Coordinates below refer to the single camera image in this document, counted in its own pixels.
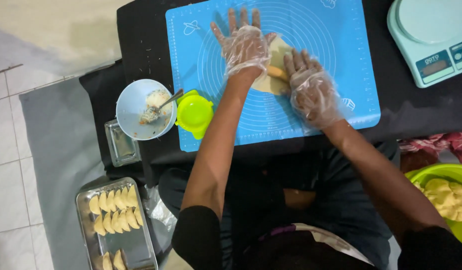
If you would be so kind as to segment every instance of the green bowl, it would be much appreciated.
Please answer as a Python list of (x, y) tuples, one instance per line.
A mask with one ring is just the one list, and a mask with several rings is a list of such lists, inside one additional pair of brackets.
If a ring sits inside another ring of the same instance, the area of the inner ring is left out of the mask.
[[(427, 182), (434, 178), (440, 178), (462, 185), (461, 164), (434, 164), (422, 169), (410, 171), (405, 175), (412, 183), (419, 182), (421, 187), (425, 187)], [(462, 243), (462, 222), (446, 219), (446, 223), (449, 225), (456, 238)]]

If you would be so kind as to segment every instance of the light blue bowl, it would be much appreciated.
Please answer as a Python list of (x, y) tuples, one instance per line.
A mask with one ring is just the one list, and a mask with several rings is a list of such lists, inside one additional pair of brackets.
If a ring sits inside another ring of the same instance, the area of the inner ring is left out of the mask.
[(116, 104), (116, 118), (127, 136), (141, 141), (151, 140), (164, 135), (174, 126), (178, 114), (175, 101), (172, 102), (171, 115), (162, 115), (151, 124), (139, 124), (141, 115), (147, 108), (146, 98), (158, 89), (164, 89), (169, 96), (172, 96), (164, 85), (149, 79), (132, 82), (122, 91)]

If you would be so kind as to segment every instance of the digital kitchen scale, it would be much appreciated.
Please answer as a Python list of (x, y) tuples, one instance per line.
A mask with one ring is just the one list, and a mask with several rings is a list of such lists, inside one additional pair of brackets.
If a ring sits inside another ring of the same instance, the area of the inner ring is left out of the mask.
[(387, 25), (418, 87), (462, 73), (462, 0), (395, 0)]

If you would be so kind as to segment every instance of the dark pants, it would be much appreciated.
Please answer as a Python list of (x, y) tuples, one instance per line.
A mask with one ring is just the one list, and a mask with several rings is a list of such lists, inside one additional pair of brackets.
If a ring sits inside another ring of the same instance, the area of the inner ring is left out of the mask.
[[(375, 147), (399, 166), (396, 141)], [(159, 181), (159, 194), (179, 217), (192, 165), (167, 170)], [(388, 226), (363, 191), (349, 161), (337, 150), (321, 150), (272, 158), (262, 167), (233, 162), (226, 186), (221, 221), (224, 269), (239, 264), (242, 252), (259, 236), (281, 225), (304, 223), (343, 238), (379, 269), (388, 265), (392, 236)], [(315, 191), (309, 209), (286, 207), (283, 188)]]

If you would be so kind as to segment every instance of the blue silicone baking mat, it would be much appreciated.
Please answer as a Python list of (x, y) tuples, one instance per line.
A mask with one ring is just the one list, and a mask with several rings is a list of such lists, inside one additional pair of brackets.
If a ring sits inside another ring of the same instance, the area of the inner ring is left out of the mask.
[[(227, 36), (228, 9), (243, 5), (260, 10), (264, 34), (282, 34), (290, 46), (308, 49), (319, 59), (352, 111), (348, 120), (354, 128), (378, 123), (381, 112), (361, 0), (210, 0), (170, 9), (166, 21), (175, 89), (197, 89), (216, 109), (226, 85), (225, 62), (209, 24), (215, 21)], [(302, 136), (286, 96), (249, 91), (235, 145)], [(201, 141), (180, 127), (179, 139), (183, 151), (199, 149)]]

